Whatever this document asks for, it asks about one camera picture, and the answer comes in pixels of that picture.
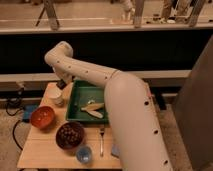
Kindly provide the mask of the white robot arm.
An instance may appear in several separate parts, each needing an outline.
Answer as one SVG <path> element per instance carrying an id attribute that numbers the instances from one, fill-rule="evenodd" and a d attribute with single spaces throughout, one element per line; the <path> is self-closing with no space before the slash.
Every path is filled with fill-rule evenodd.
<path id="1" fill-rule="evenodd" d="M 115 68 L 77 60 L 65 41 L 45 54 L 58 77 L 76 76 L 104 89 L 115 145 L 123 171 L 174 171 L 148 85 Z"/>

